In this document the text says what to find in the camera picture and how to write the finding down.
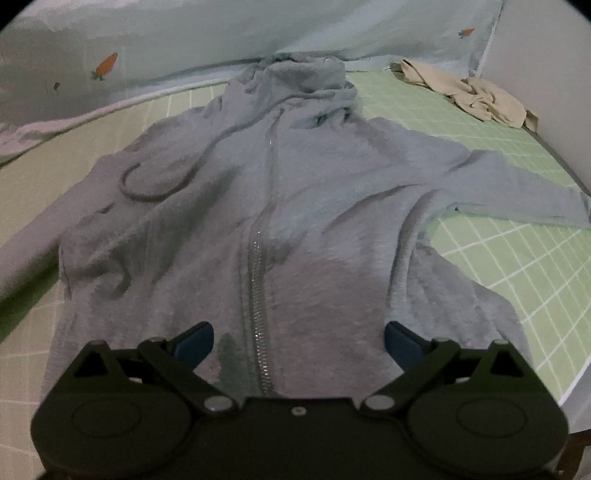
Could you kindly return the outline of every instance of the white wall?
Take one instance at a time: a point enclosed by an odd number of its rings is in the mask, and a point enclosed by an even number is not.
[[[591,22],[564,0],[507,0],[482,77],[538,115],[540,137],[591,188]]]

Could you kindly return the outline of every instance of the beige cloth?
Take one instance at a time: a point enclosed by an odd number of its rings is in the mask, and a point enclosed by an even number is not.
[[[480,120],[496,120],[508,127],[532,131],[538,129],[538,119],[522,103],[502,88],[481,78],[460,80],[436,67],[414,60],[403,60],[400,69],[408,83],[430,88],[453,99],[458,107]]]

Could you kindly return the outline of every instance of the metal zipper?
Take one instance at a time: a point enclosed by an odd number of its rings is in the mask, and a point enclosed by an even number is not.
[[[265,302],[265,235],[268,228],[268,218],[273,204],[274,166],[276,160],[275,143],[277,139],[277,122],[280,114],[269,129],[269,155],[267,157],[267,205],[261,212],[251,230],[251,245],[249,255],[251,320],[254,333],[254,347],[256,365],[259,374],[259,388],[264,397],[273,395],[273,381],[269,365],[267,342],[267,305]]]
[[[256,364],[259,374],[261,394],[269,397],[273,392],[273,381],[269,368],[267,352],[267,306],[265,304],[265,262],[262,241],[262,220],[264,213],[257,220],[251,241],[251,319],[254,333]]]

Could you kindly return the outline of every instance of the bed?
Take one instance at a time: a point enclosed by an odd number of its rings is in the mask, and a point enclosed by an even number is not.
[[[515,165],[578,189],[530,134],[481,122],[389,71],[349,73],[364,116],[498,150]],[[211,85],[110,113],[41,144],[0,169],[0,245],[81,180],[102,155],[125,147],[148,126],[224,91]],[[591,231],[454,214],[428,226],[435,249],[470,278],[506,297],[524,326],[533,366],[563,403],[591,359]],[[63,307],[57,271],[0,305],[0,478],[42,471],[28,432],[56,319]]]

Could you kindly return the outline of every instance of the gray hoodie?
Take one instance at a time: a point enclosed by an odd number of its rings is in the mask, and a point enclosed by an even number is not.
[[[528,355],[509,302],[424,229],[454,208],[587,228],[589,198],[499,153],[366,121],[355,98],[336,59],[264,61],[101,158],[10,240],[0,298],[59,250],[67,299],[44,391],[91,339],[128,348],[202,320],[216,342],[197,373],[237,399],[363,398],[401,373],[390,320]]]

